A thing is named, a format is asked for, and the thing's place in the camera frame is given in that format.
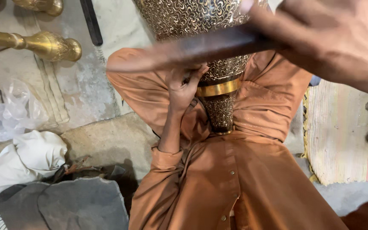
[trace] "hand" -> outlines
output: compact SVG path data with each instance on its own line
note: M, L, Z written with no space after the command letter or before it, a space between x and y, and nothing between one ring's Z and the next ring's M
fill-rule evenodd
M166 76L166 84L170 95L170 110L183 115L197 91L202 75L208 71L206 64L197 65L195 70L173 69Z
M249 23L289 46L278 50L305 70L368 92L368 0L284 0L276 14L243 0Z

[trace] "engraved brass vase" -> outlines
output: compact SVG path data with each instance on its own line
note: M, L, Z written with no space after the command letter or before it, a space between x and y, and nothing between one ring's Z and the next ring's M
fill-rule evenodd
M0 46L31 50L49 61L77 61L82 56L82 47L78 41L64 39L58 34L47 31L41 31L32 36L0 32Z
M63 0L12 0L18 6L45 12L51 16L59 16L63 11Z
M158 41L179 39L245 23L240 12L242 0L134 0ZM267 0L256 0L266 7ZM208 63L196 96L207 110L213 131L219 135L233 131L233 104L240 77L250 55Z

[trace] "orange kurta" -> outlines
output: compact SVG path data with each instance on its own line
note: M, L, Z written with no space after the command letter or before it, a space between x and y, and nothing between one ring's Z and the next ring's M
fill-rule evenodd
M140 55L121 49L109 62ZM166 71L108 73L131 108L158 134L168 111ZM153 148L150 172L136 191L130 227L159 230L347 229L282 144L311 74L274 51L257 53L234 105L235 131L211 134L194 98L181 123L182 151Z

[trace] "fingernail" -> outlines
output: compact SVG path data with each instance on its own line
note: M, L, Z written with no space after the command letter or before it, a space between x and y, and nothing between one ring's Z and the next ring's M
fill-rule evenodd
M242 0L241 2L241 13L243 14L247 14L249 12L249 10L252 8L254 4L254 0Z

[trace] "person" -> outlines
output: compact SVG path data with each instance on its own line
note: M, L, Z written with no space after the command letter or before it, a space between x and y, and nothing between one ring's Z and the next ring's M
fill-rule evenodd
M248 23L288 48L251 56L229 135L211 133L194 97L205 64L107 72L161 137L129 229L368 229L368 203L338 217L282 144L312 74L368 92L368 0L284 0L275 15L249 0L242 7ZM108 63L140 55L121 49Z

